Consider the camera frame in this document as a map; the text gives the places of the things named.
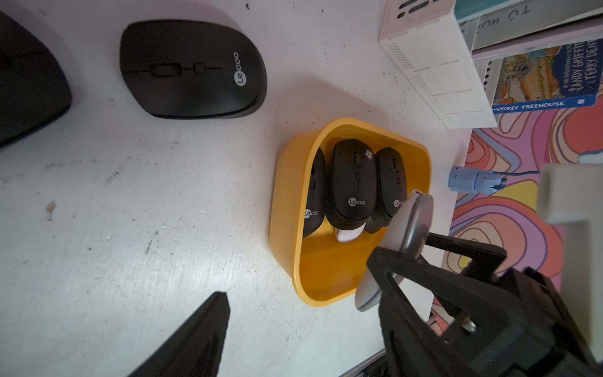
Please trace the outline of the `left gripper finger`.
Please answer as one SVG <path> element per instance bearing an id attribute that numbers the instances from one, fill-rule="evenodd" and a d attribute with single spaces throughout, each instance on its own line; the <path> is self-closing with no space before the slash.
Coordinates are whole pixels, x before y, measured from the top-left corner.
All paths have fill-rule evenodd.
<path id="1" fill-rule="evenodd" d="M 218 375 L 230 317 L 228 296 L 214 292 L 160 348 L 130 375 Z"/>

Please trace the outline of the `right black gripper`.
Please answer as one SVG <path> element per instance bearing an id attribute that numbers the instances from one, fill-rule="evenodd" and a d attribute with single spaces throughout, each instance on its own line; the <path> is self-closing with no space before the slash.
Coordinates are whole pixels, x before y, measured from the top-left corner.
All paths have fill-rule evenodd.
<path id="1" fill-rule="evenodd" d="M 378 316 L 392 376 L 600 376 L 551 280 L 495 272 L 505 249 L 430 233 L 426 245 L 468 257 L 462 274 L 377 247 Z"/>

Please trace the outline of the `white mouse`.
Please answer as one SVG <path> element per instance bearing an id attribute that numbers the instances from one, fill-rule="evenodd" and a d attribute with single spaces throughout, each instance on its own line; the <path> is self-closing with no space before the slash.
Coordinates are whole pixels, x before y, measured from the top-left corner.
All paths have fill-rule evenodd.
<path id="1" fill-rule="evenodd" d="M 337 241 L 340 243 L 348 243 L 353 240 L 356 240 L 364 232 L 365 226 L 366 226 L 366 223 L 363 223 L 361 226 L 359 226 L 355 229 L 350 229 L 350 230 L 336 229 L 335 235 L 336 235 Z"/>

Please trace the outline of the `black flower sticker mouse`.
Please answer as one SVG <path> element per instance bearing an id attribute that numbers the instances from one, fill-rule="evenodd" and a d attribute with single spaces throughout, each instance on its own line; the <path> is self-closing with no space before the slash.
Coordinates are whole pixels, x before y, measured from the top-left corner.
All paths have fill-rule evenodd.
<path id="1" fill-rule="evenodd" d="M 377 172 L 371 148 L 356 139 L 336 143 L 328 181 L 329 223 L 345 231 L 363 226 L 372 216 L 377 196 Z"/>

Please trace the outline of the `black slim mouse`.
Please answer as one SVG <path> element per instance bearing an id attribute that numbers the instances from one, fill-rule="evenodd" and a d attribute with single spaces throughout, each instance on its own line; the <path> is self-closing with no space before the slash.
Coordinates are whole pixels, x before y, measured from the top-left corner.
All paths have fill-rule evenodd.
<path id="1" fill-rule="evenodd" d="M 303 237 L 306 238 L 323 223 L 328 193 L 326 160 L 322 149 L 317 149 L 310 171 L 309 190 L 304 213 Z"/>

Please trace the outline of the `black Lecoo mouse front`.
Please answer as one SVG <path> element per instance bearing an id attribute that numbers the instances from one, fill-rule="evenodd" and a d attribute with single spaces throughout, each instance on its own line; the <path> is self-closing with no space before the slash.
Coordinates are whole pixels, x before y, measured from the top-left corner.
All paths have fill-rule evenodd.
<path id="1" fill-rule="evenodd" d="M 210 22 L 132 23 L 121 36 L 119 67 L 138 105 L 161 119 L 247 116 L 262 106 L 268 89 L 256 45 Z"/>

